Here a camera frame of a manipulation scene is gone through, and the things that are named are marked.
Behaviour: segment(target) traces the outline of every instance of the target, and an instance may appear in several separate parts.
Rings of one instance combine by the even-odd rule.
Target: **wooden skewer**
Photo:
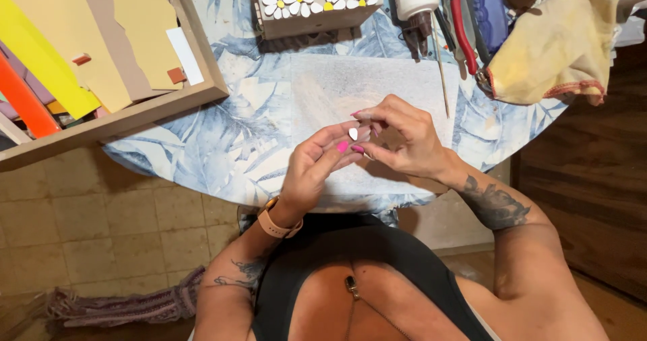
[[[445,112],[447,113],[447,118],[449,118],[449,102],[447,101],[447,89],[444,85],[444,72],[442,71],[442,61],[441,61],[441,47],[438,45],[438,30],[436,29],[436,19],[432,16],[433,23],[433,41],[436,43],[436,60],[438,61],[438,67],[441,69],[441,81],[442,81],[442,95],[445,98]]]

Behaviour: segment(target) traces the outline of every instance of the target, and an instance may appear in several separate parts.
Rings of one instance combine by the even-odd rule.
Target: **yellow cloth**
[[[566,92],[603,102],[618,0],[546,0],[522,14],[488,71],[494,98],[537,103]]]

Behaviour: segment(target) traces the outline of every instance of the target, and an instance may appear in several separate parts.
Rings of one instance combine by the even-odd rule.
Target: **round table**
[[[292,151],[290,80],[281,74],[290,54],[337,54],[411,59],[392,22],[393,0],[357,28],[262,40],[251,0],[193,0],[230,97],[123,133],[103,150],[134,172],[248,206],[277,195]],[[452,62],[448,52],[443,61]],[[487,171],[536,137],[567,104],[543,99],[512,105],[486,97],[473,77],[458,91],[452,149]],[[325,195],[319,212],[378,213],[425,205],[434,195]]]

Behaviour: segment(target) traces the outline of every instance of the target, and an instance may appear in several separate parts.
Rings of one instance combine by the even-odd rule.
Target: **hand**
[[[441,145],[432,116],[398,96],[390,94],[377,106],[365,108],[353,116],[358,120],[370,120],[377,134],[392,126],[404,136],[406,142],[395,151],[369,142],[358,144],[372,159],[395,171],[440,180],[457,162],[456,154]]]
[[[349,121],[324,127],[296,146],[290,156],[281,198],[270,213],[278,226],[284,227],[279,222],[290,225],[287,227],[296,225],[305,213],[316,207],[330,173],[362,158],[361,147],[349,147],[352,139],[348,130],[352,127],[358,130],[358,142],[368,141],[370,128],[360,128],[359,122]]]

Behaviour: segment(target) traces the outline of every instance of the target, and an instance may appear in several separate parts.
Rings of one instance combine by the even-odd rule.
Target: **pink fingernail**
[[[337,150],[339,150],[340,153],[343,153],[348,149],[348,142],[340,142],[337,144]]]

